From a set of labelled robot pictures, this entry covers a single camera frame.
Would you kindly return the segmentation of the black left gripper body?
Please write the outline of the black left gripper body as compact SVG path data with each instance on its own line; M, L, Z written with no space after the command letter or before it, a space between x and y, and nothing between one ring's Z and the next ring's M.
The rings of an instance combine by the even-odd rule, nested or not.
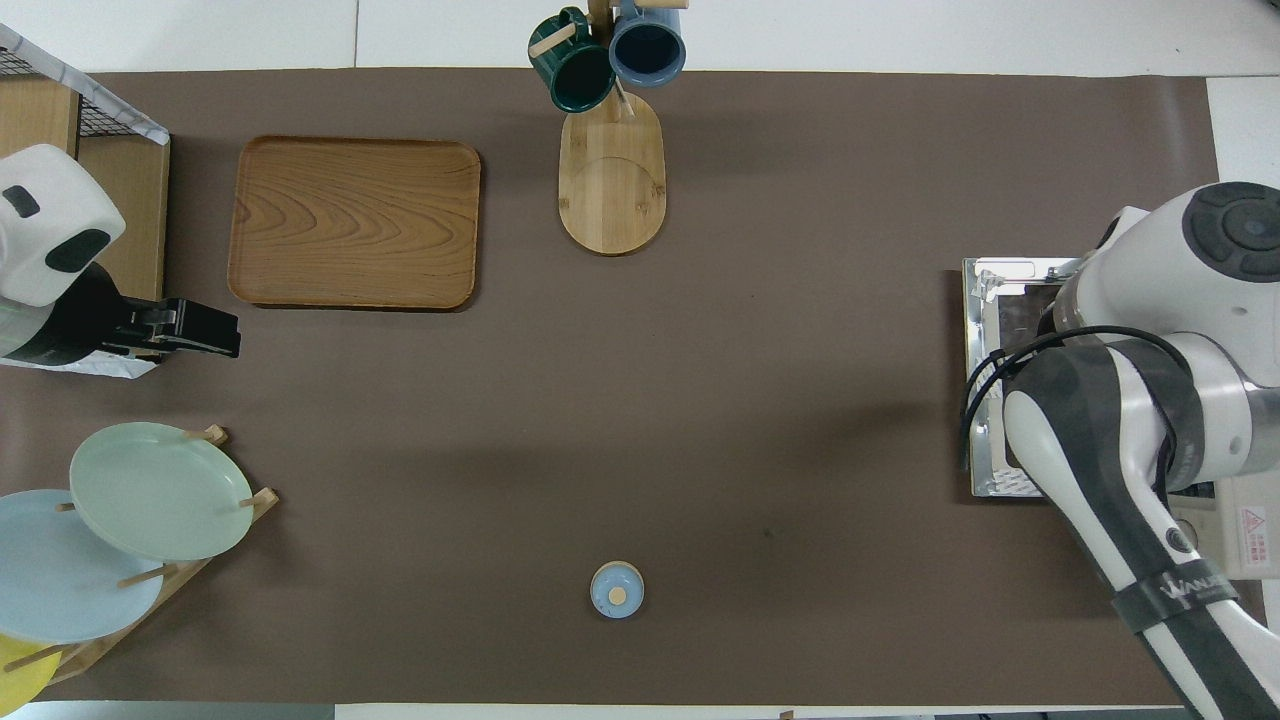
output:
M177 313L179 300L183 299L127 297L105 268L91 263L26 342L26 361L38 366L65 366L97 351L131 356L129 343L151 340L154 333L154 325L137 322L134 314Z

